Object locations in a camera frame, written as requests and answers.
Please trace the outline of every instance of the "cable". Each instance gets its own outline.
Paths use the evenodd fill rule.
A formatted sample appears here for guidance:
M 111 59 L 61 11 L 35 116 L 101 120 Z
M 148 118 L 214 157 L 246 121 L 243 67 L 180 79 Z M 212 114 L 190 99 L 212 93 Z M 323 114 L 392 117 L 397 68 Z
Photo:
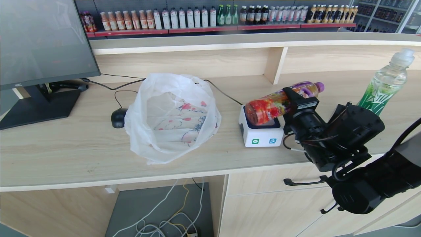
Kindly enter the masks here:
M 198 188 L 200 188 L 200 190 L 202 190 L 202 189 L 203 189 L 203 187 L 200 187 L 200 186 L 196 183 L 195 178 L 192 178 L 192 180 L 193 180 L 193 182 L 196 184 L 196 186 L 197 186 Z
M 117 96 L 116 96 L 117 92 L 135 92 L 137 94 L 137 91 L 132 91 L 132 90 L 120 90 L 120 91 L 114 92 L 115 101 L 117 101 L 117 103 L 120 106 L 120 108 L 123 108 L 123 107 L 121 106 L 120 102 L 118 102 L 118 100 L 117 100 Z
M 174 186 L 177 184 L 177 182 L 178 182 L 178 179 L 176 180 L 176 182 L 173 184 L 173 186 L 171 187 L 171 189 L 168 191 L 168 193 L 167 193 L 167 195 L 165 196 L 165 198 L 161 201 L 161 202 L 159 202 L 146 216 L 144 216 L 142 219 L 140 219 L 139 221 L 137 221 L 135 224 L 133 224 L 133 225 L 131 225 L 131 226 L 128 226 L 128 227 L 126 227 L 126 228 L 123 228 L 123 229 L 121 229 L 121 230 L 119 230 L 119 231 L 117 231 L 112 237 L 116 237 L 117 236 L 117 234 L 118 233 L 120 233 L 121 231 L 123 231 L 123 230 L 127 230 L 127 229 L 129 229 L 129 228 L 131 228 L 131 227 L 133 227 L 133 226 L 137 226 L 137 224 L 139 223 L 139 222 L 141 222 L 142 220 L 144 220 L 146 217 L 148 217 L 161 203 L 163 203 L 167 198 L 168 198 L 168 195 L 170 195 L 170 193 L 171 193 L 171 191 L 174 189 Z
M 217 86 L 215 86 L 215 84 L 213 84 L 212 83 L 212 81 L 210 81 L 210 80 L 208 80 L 208 79 L 205 79 L 204 81 L 207 81 L 207 82 L 209 82 L 210 84 L 212 84 L 217 90 L 219 90 L 221 93 L 223 93 L 226 97 L 228 97 L 228 98 L 230 98 L 230 99 L 232 99 L 233 101 L 235 101 L 235 102 L 237 102 L 237 104 L 239 104 L 239 105 L 242 105 L 242 103 L 241 102 L 239 102 L 238 100 L 236 100 L 236 99 L 234 99 L 234 98 L 232 98 L 231 96 L 229 96 L 229 95 L 227 95 L 225 92 L 223 92 L 221 89 L 219 89 Z

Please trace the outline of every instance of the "plastic bag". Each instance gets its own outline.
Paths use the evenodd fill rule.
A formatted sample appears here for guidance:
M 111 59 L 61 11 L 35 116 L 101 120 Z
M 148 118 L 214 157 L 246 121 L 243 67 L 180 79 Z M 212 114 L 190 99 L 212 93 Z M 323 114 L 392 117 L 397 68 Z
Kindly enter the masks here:
M 130 149 L 165 164 L 216 134 L 221 114 L 207 82 L 191 75 L 152 73 L 124 120 Z

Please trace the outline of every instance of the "drawer handle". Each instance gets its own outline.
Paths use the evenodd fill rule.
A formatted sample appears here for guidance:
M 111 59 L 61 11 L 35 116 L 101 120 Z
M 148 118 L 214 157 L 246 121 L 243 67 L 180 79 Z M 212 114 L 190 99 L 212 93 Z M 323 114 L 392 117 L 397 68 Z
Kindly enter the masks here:
M 288 185 L 288 186 L 311 185 L 311 184 L 324 183 L 324 182 L 326 182 L 326 179 L 328 177 L 326 175 L 322 175 L 319 178 L 320 178 L 320 181 L 310 182 L 310 183 L 294 183 L 290 178 L 285 178 L 284 183 L 285 183 L 285 185 Z

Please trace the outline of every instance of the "bottle cap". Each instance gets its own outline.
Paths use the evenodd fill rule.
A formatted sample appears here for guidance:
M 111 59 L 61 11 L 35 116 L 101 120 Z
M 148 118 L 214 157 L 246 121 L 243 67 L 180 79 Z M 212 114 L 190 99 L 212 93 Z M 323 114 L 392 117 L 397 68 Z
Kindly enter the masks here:
M 414 50 L 410 48 L 403 48 L 399 53 L 395 53 L 391 62 L 399 66 L 408 67 L 414 61 Z

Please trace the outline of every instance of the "water bottle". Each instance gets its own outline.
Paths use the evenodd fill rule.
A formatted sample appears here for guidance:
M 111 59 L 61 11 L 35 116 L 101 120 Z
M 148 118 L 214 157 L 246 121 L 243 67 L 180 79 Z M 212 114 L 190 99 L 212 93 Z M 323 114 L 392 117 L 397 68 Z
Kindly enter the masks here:
M 406 83 L 406 69 L 415 59 L 413 54 L 414 50 L 409 48 L 395 53 L 389 65 L 374 74 L 358 105 L 379 116 L 389 99 Z

